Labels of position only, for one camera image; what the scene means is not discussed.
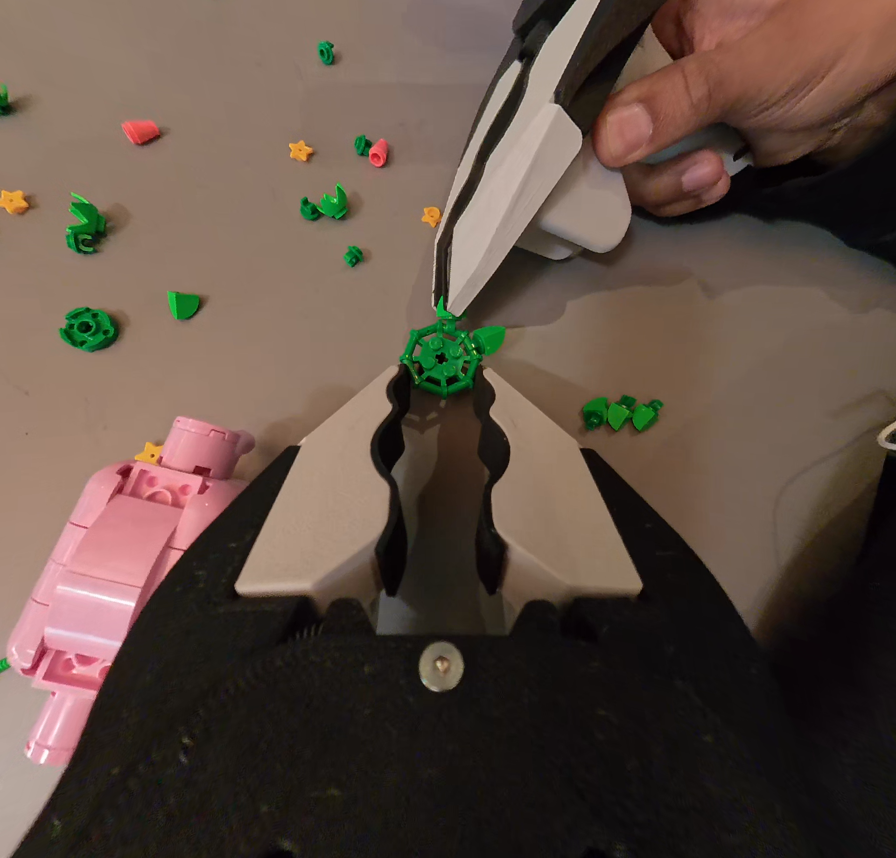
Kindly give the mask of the person's right hand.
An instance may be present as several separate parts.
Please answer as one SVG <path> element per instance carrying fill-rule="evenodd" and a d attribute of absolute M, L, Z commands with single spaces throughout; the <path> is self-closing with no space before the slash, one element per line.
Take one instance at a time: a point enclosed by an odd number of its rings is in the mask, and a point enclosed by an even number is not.
<path fill-rule="evenodd" d="M 611 96 L 592 137 L 633 205 L 679 216 L 723 198 L 721 156 L 644 159 L 715 124 L 756 167 L 837 165 L 894 121 L 895 0 L 668 0 L 653 31 L 673 62 Z"/>

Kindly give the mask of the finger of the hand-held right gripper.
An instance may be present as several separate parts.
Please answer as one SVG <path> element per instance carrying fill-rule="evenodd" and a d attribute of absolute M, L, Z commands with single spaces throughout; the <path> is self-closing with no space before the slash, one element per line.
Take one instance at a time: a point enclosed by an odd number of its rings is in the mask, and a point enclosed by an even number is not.
<path fill-rule="evenodd" d="M 452 269 L 454 230 L 479 186 L 489 158 L 516 113 L 525 87 L 525 66 L 503 59 L 489 85 L 452 183 L 442 221 L 437 227 L 433 256 L 432 305 L 447 305 Z"/>
<path fill-rule="evenodd" d="M 580 128 L 554 94 L 582 36 L 582 0 L 521 3 L 496 74 L 503 59 L 518 59 L 525 87 L 454 230 L 446 305 L 452 314 L 469 307 L 581 149 Z"/>

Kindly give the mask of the green web plant assembly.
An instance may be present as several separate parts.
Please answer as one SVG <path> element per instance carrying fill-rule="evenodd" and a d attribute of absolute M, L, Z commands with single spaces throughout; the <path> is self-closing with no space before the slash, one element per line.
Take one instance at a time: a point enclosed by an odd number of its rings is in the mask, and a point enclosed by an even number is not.
<path fill-rule="evenodd" d="M 456 321 L 439 318 L 409 331 L 400 362 L 408 368 L 416 388 L 446 399 L 474 388 L 485 354 L 479 331 L 458 328 Z"/>

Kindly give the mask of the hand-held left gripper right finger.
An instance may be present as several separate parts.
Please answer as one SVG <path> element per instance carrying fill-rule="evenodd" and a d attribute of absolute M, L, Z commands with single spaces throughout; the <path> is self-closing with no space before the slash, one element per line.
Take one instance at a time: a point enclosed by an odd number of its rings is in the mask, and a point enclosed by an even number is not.
<path fill-rule="evenodd" d="M 476 376 L 476 417 L 487 470 L 476 569 L 505 617 L 532 601 L 563 608 L 639 595 L 642 580 L 578 442 L 488 369 Z"/>

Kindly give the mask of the green clawed plant brick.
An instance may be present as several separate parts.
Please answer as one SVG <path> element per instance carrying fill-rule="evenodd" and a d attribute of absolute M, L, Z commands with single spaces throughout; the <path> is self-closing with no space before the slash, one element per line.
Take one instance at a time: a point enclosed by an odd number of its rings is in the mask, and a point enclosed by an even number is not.
<path fill-rule="evenodd" d="M 324 193 L 319 202 L 313 202 L 308 196 L 300 200 L 299 212 L 305 220 L 314 222 L 322 216 L 341 220 L 349 212 L 348 194 L 343 185 L 337 182 L 334 194 Z"/>

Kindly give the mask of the scattered green leaf pieces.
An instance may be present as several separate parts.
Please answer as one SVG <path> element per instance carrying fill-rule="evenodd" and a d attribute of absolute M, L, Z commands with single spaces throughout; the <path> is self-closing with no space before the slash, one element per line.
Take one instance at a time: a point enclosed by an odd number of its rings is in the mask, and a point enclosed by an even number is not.
<path fill-rule="evenodd" d="M 639 403 L 636 398 L 622 395 L 611 402 L 605 397 L 594 398 L 581 408 L 581 416 L 588 431 L 601 426 L 610 426 L 614 431 L 631 424 L 637 432 L 645 432 L 653 427 L 664 402 L 659 399 Z"/>

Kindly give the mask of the green round plate brick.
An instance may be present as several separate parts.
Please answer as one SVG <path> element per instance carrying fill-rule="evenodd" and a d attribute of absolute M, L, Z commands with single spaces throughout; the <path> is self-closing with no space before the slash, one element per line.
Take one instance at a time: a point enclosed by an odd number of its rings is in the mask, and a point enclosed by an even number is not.
<path fill-rule="evenodd" d="M 94 353 L 111 347 L 117 340 L 117 321 L 100 309 L 83 306 L 74 308 L 64 317 L 59 336 L 69 346 Z"/>

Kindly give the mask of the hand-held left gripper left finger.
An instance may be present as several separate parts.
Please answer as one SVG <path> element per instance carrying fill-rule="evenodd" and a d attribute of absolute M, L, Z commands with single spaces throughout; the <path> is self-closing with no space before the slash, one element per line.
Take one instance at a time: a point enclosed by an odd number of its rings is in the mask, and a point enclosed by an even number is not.
<path fill-rule="evenodd" d="M 408 409 L 409 369 L 392 366 L 299 443 L 235 584 L 239 595 L 305 596 L 320 614 L 352 598 L 377 617 L 407 561 L 392 471 Z"/>

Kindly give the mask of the pink brick watering can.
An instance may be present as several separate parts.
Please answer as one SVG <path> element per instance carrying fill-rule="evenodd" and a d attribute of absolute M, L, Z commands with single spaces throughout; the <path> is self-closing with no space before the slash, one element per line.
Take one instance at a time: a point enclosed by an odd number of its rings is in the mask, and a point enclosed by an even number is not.
<path fill-rule="evenodd" d="M 246 431 L 177 417 L 157 466 L 126 460 L 95 472 L 68 517 L 7 643 L 12 668 L 46 691 L 25 746 L 64 766 L 118 650 L 183 553 L 240 494 Z"/>

